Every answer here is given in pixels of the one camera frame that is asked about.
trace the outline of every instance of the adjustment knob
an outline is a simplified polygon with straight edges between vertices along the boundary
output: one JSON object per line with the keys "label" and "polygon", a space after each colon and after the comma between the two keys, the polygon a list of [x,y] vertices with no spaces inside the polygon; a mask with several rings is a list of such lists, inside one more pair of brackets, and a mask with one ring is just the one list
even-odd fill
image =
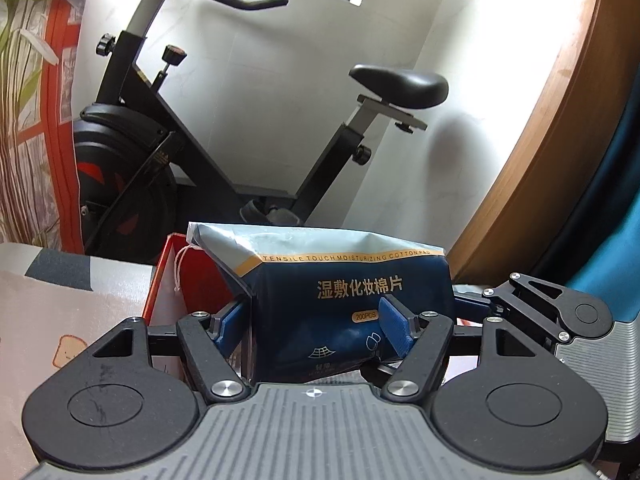
{"label": "adjustment knob", "polygon": [[179,46],[167,45],[162,54],[162,61],[173,66],[178,66],[187,57],[187,53]]}
{"label": "adjustment knob", "polygon": [[116,37],[113,34],[105,34],[98,41],[98,45],[95,47],[95,53],[98,56],[108,56],[113,52],[113,47],[116,46]]}
{"label": "adjustment knob", "polygon": [[357,164],[364,166],[371,158],[371,149],[361,144],[351,158]]}

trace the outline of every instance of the white wall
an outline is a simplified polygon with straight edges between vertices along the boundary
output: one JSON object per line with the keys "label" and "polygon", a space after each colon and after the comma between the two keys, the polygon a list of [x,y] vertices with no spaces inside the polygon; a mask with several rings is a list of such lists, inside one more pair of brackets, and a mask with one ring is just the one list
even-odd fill
{"label": "white wall", "polygon": [[343,227],[449,249],[491,187],[529,119],[579,0],[443,0],[416,70],[450,93],[391,124]]}
{"label": "white wall", "polygon": [[[123,29],[139,0],[87,0],[73,111],[94,99],[106,65],[104,32]],[[161,94],[232,181],[295,192],[363,89],[359,62],[411,68],[441,0],[290,0],[255,13],[209,0],[167,0],[139,65],[153,78],[167,43],[188,56]],[[367,134],[375,150],[388,120]],[[349,164],[310,222],[340,227],[369,166]]]}

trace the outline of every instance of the exercise bike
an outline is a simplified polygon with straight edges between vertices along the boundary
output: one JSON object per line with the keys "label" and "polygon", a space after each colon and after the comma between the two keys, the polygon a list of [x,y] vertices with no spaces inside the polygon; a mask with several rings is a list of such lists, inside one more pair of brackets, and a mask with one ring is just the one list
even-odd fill
{"label": "exercise bike", "polygon": [[[285,6],[288,0],[214,0],[239,10]],[[82,238],[87,254],[115,260],[154,262],[167,234],[185,232],[188,221],[301,226],[351,159],[366,164],[371,150],[364,133],[378,115],[403,131],[427,125],[398,109],[443,102],[447,81],[371,65],[350,76],[379,100],[358,96],[358,108],[338,127],[295,195],[235,186],[159,96],[168,69],[186,53],[168,45],[165,67],[151,82],[136,66],[146,34],[164,0],[141,0],[126,30],[105,34],[96,54],[111,56],[95,103],[74,122],[80,182]],[[178,185],[169,164],[190,179]]]}

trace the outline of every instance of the blue gripper pad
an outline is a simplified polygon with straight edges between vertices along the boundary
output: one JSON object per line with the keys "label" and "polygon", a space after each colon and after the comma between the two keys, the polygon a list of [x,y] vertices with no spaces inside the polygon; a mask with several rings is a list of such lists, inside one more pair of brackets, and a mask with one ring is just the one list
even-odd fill
{"label": "blue gripper pad", "polygon": [[414,339],[409,334],[409,322],[385,298],[380,298],[378,316],[382,332],[385,333],[398,357],[404,359],[414,346]]}
{"label": "blue gripper pad", "polygon": [[236,349],[249,326],[249,309],[248,301],[239,301],[236,307],[222,319],[220,334],[214,343],[225,359]]}

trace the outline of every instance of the white circular logo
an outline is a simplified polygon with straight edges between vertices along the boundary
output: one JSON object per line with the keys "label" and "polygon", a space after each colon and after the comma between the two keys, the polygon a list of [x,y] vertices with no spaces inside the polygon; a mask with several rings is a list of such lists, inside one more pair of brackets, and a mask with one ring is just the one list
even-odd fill
{"label": "white circular logo", "polygon": [[307,390],[305,393],[307,397],[311,397],[312,399],[315,399],[316,397],[320,397],[324,392],[318,388],[311,388],[310,390]]}

